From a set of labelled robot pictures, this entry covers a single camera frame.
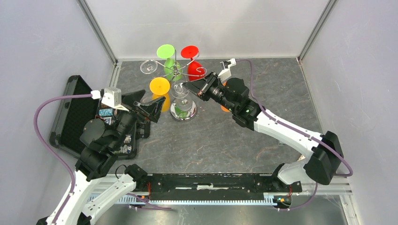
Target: black case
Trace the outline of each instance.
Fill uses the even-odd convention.
[[[90,94],[91,88],[79,75],[71,76],[63,95]],[[99,99],[75,98],[61,100],[50,133],[50,144],[78,158],[85,148],[79,140],[84,125],[97,114]]]

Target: metal frame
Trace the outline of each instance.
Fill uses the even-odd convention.
[[[306,54],[308,53],[311,45],[313,44],[315,38],[318,36],[320,30],[322,29],[323,25],[325,24],[330,12],[336,5],[338,0],[329,0],[326,7],[324,8],[320,18],[318,19],[316,25],[314,26],[308,40],[306,41],[303,49],[301,50],[299,56],[297,57],[298,63],[301,68],[301,72],[304,75],[304,71],[302,68],[302,60],[305,58]],[[88,6],[88,3],[86,0],[77,0],[79,6],[81,7],[82,11],[84,12],[84,15],[86,16],[88,22],[90,23],[91,27],[94,30],[94,33],[96,34],[97,38],[101,42],[101,45],[104,47],[109,59],[112,61],[114,64],[114,69],[112,72],[112,76],[110,78],[109,86],[110,87],[115,87],[117,84],[117,80],[119,78],[119,73],[121,69],[121,65],[123,61],[130,61],[132,59],[123,59],[123,60],[118,60],[115,54],[112,51],[112,48],[110,47],[109,43],[107,42],[104,34],[101,31],[100,26],[98,25],[92,11],[90,10],[90,7]],[[313,105],[315,107],[316,114],[319,118],[318,110],[316,108],[316,105],[314,104],[313,98],[311,97],[310,93],[310,98],[311,101],[313,102]],[[104,180],[97,186],[97,188],[93,191],[91,198],[97,197],[100,193],[102,193],[104,190],[106,190],[110,185],[112,185],[114,182],[117,181],[117,178],[113,174],[107,175]],[[297,195],[312,195],[312,192],[314,190],[314,184],[313,183],[308,183],[308,184],[302,184],[303,192],[299,193]],[[280,195],[281,193],[265,193],[265,195]],[[345,217],[348,221],[348,225],[360,225],[362,224],[360,219],[357,216],[356,210],[355,210],[355,201],[352,198],[352,191],[351,187],[348,183],[347,178],[337,178],[335,177],[331,184],[328,186],[323,186],[320,185],[318,187],[318,191],[316,195],[338,195],[340,196],[341,203],[343,205],[343,210],[345,213]],[[121,199],[119,201],[120,203],[125,203],[125,199]]]
[[[309,95],[309,97],[310,97],[311,103],[312,103],[312,105],[314,106],[315,115],[316,115],[316,118],[318,119],[319,126],[321,127],[321,131],[324,133],[324,132],[326,132],[327,130],[325,131],[325,129],[324,129],[324,126],[323,126],[323,124],[322,124],[322,121],[320,120],[320,117],[319,117],[319,110],[318,110],[318,107],[316,106],[316,104],[315,104],[315,102],[314,102],[314,99],[313,99],[313,97],[312,97],[312,95],[311,95],[311,88],[310,88],[310,86],[308,85],[308,81],[307,81],[307,78],[306,78],[306,74],[304,73],[303,62],[302,62],[298,57],[297,57],[297,62],[298,62],[298,66],[300,67],[301,74],[302,74],[303,77],[304,77],[304,82],[306,83],[306,87],[307,87],[307,90],[308,90],[308,95]]]
[[[95,35],[98,37],[98,40],[101,42],[102,47],[104,47],[109,59],[112,61],[113,64],[117,63],[117,58],[115,54],[113,53],[109,43],[107,42],[107,39],[104,36],[104,33],[102,33],[100,26],[98,25],[97,21],[95,20],[94,15],[92,14],[92,11],[90,10],[90,7],[88,6],[86,0],[77,0],[79,6],[81,7],[84,15],[87,18],[87,21],[90,23],[92,29],[94,30]]]
[[[314,42],[316,36],[318,36],[319,31],[323,27],[326,19],[328,18],[330,12],[332,11],[332,9],[335,6],[337,1],[338,0],[329,0],[329,2],[326,4],[326,7],[324,8],[321,16],[318,19],[318,22],[316,22],[316,25],[310,34],[310,37],[308,38],[306,44],[304,45],[303,49],[301,50],[300,55],[298,55],[298,57],[297,57],[299,63],[306,56],[309,48],[311,47],[312,43]]]
[[[112,76],[109,81],[109,86],[115,88],[117,80],[119,79],[120,68],[122,67],[122,61],[118,61],[113,68]]]
[[[100,184],[96,186],[93,190],[90,198],[88,200],[93,200],[100,193],[105,191],[111,185],[113,185],[117,181],[117,178],[114,174],[108,174],[103,178]],[[301,184],[303,192],[297,193],[295,195],[301,196],[310,196],[313,194],[315,184],[314,183],[302,183]],[[136,195],[147,195],[147,192],[136,192]],[[228,201],[228,202],[212,202],[212,201],[155,201],[150,203],[155,204],[167,204],[167,205],[271,205],[269,199],[270,196],[278,196],[278,195],[287,195],[288,193],[264,193],[264,201],[258,202],[244,202],[244,201]],[[327,196],[334,195],[339,196],[342,207],[344,210],[344,214],[348,225],[361,225],[361,221],[357,216],[355,202],[352,198],[351,187],[348,183],[348,179],[345,177],[334,177],[332,182],[329,185],[319,185],[318,191],[316,192],[317,196]],[[125,195],[122,197],[116,204],[134,204],[139,205],[141,202],[137,202],[137,200],[131,196]]]

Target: glass base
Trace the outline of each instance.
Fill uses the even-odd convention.
[[[180,122],[186,122],[192,120],[196,116],[197,109],[196,109],[196,104],[195,102],[192,102],[192,107],[188,111],[182,111],[176,106],[176,100],[173,101],[173,103],[170,106],[170,114],[173,117],[173,119],[180,121]]]

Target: cable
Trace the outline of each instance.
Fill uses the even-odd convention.
[[[151,199],[151,183],[148,182],[147,186],[148,186],[148,197],[149,199]]]
[[[287,195],[287,198],[291,197],[293,194],[293,189],[291,188],[291,185],[289,185],[289,194]]]
[[[284,205],[284,206],[290,207],[290,205],[285,204],[285,203],[283,203],[283,202],[281,202],[281,204]]]
[[[304,204],[302,204],[302,205],[299,205],[299,206],[296,206],[296,207],[293,207],[293,208],[288,208],[288,209],[277,208],[277,210],[278,210],[278,211],[290,211],[290,210],[296,210],[296,209],[302,208],[302,207],[308,205],[310,202],[312,202],[312,200],[315,198],[315,194],[316,194],[316,191],[317,191],[317,190],[318,190],[318,183],[315,183],[314,193],[312,194],[312,196],[310,197],[310,199],[308,199],[308,201],[306,201],[306,203],[304,203]]]
[[[251,96],[257,101],[257,103],[260,106],[261,111],[272,121],[276,122],[276,118],[272,117],[271,115],[269,115],[266,111],[264,106],[262,105],[262,103],[254,96],[254,91],[253,91],[253,74],[254,74],[254,69],[253,69],[253,64],[250,60],[248,59],[238,59],[236,60],[236,62],[240,62],[240,61],[248,61],[250,63],[250,94]],[[315,138],[315,137],[311,137],[309,134],[298,130],[292,126],[290,126],[289,124],[283,123],[282,121],[278,121],[278,124],[281,124],[282,126],[289,128],[293,131],[296,131],[297,133],[307,137],[307,138],[311,138],[311,140],[314,140],[315,142],[319,143],[320,145],[322,145],[323,147],[325,147],[327,150],[329,150],[331,153],[333,153],[333,155],[335,155],[348,169],[348,173],[336,173],[336,176],[342,176],[342,177],[350,177],[353,174],[352,168],[351,166],[347,163],[347,161],[341,157],[340,154],[338,154],[333,148],[331,148],[330,146],[328,146],[326,143],[324,143],[323,141]]]
[[[118,166],[118,167],[116,168],[116,170],[115,170],[115,176],[116,176],[117,179],[119,179],[119,178],[117,177],[117,170],[118,170],[121,166],[124,166],[124,168],[127,169],[127,166],[124,165],[124,164]]]
[[[150,206],[153,207],[153,208],[139,208],[140,210],[172,210],[172,208],[163,208],[163,207],[159,207],[159,206],[150,204],[147,200],[145,200],[145,199],[143,199],[143,198],[140,198],[140,197],[138,197],[138,196],[135,195],[135,194],[127,193],[127,195],[133,196],[133,197],[135,197],[137,200],[139,200],[140,202],[145,203],[145,205],[150,205]]]
[[[36,110],[35,115],[33,117],[33,127],[35,128],[35,132],[36,135],[38,137],[38,139],[40,140],[40,142],[44,145],[44,147],[58,160],[61,162],[61,164],[66,168],[66,170],[68,171],[69,175],[70,175],[70,190],[69,190],[69,195],[66,195],[65,200],[63,201],[63,203],[61,204],[60,208],[58,209],[58,211],[56,212],[53,221],[51,222],[52,224],[54,224],[58,217],[60,216],[63,208],[65,207],[66,203],[68,202],[70,195],[73,194],[73,190],[75,189],[75,176],[71,170],[71,168],[65,163],[65,161],[57,155],[57,153],[55,153],[54,150],[51,149],[51,147],[46,143],[46,141],[44,140],[43,136],[40,134],[40,131],[38,130],[38,115],[40,113],[40,111],[43,109],[44,106],[46,106],[47,104],[53,102],[53,101],[57,101],[57,100],[62,100],[62,99],[67,99],[67,98],[90,98],[92,97],[92,94],[86,94],[86,95],[66,95],[66,96],[60,96],[60,97],[54,97],[52,99],[49,99],[45,102],[43,102]]]

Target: small component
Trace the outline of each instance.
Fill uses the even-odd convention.
[[[126,135],[126,138],[124,139],[124,143],[131,143],[131,135]]]
[[[98,115],[100,117],[104,117],[104,116],[112,116],[113,115],[113,109],[100,109],[98,111]]]
[[[129,154],[131,152],[131,149],[132,149],[131,145],[125,144],[123,147],[121,147],[121,151],[124,154]]]
[[[109,125],[112,124],[112,117],[104,117],[103,119],[104,119],[105,123],[107,123]]]

